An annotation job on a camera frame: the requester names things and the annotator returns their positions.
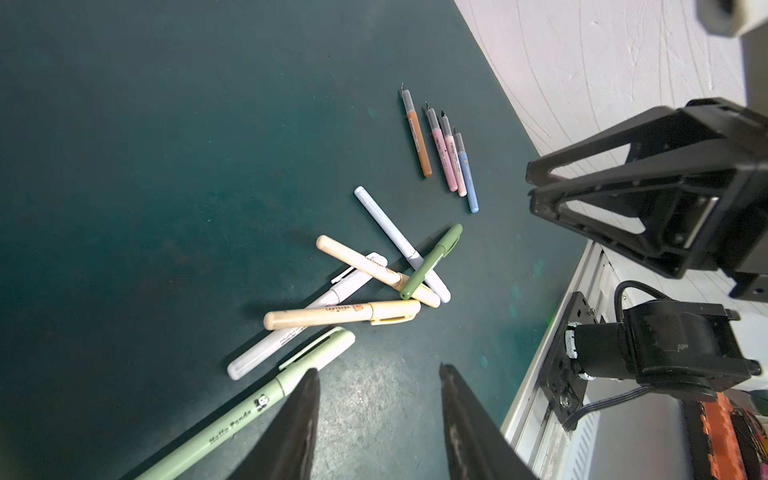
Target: brown pen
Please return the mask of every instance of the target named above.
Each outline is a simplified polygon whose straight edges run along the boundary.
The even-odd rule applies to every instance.
[[[429,155],[427,155],[426,145],[424,145],[422,127],[419,125],[419,116],[413,107],[411,92],[406,90],[405,84],[400,85],[400,96],[402,97],[402,104],[406,106],[406,118],[408,118],[408,125],[411,127],[411,135],[413,136],[413,144],[416,146],[416,153],[419,154],[419,162],[422,164],[422,172],[424,172],[425,177],[429,178],[432,176],[432,165],[429,164]]]

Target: black metal bracket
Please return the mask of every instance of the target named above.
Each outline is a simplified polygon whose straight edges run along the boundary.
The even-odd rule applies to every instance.
[[[629,145],[624,164],[574,178],[553,171]],[[528,164],[531,213],[667,278],[717,270],[730,295],[768,302],[768,118],[722,98],[651,108]],[[625,230],[589,204],[634,218]]]
[[[565,332],[569,323],[596,323],[590,311],[584,294],[574,292],[560,318],[539,373],[539,386],[561,423],[581,406],[587,389],[587,381],[578,376],[580,367],[576,360],[566,353]]]

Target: panda logo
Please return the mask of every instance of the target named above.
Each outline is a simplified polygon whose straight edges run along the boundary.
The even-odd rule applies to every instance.
[[[270,402],[270,397],[266,395],[260,396],[258,399],[254,400],[253,403],[256,404],[256,411],[261,412],[266,408],[266,405]]]

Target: white wall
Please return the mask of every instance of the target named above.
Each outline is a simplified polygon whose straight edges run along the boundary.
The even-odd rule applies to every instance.
[[[455,0],[540,154],[583,140],[661,104],[724,97],[746,103],[738,39],[707,35],[694,0]],[[627,149],[564,167],[573,177],[623,163]],[[626,220],[616,220],[628,230]],[[667,280],[608,253],[622,280],[678,300],[723,303],[768,315],[762,303],[728,298],[722,273]],[[646,298],[628,294],[639,303]]]

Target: blue pen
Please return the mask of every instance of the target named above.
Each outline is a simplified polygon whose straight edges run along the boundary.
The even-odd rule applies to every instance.
[[[464,150],[464,139],[462,134],[456,133],[456,128],[453,128],[453,137],[456,139],[456,150],[458,150],[458,163],[462,166],[462,175],[464,176],[464,184],[467,187],[467,200],[469,201],[469,211],[476,214],[480,211],[478,205],[478,196],[475,193],[475,182],[472,181],[472,172],[469,171],[469,159],[467,159],[467,152]]]

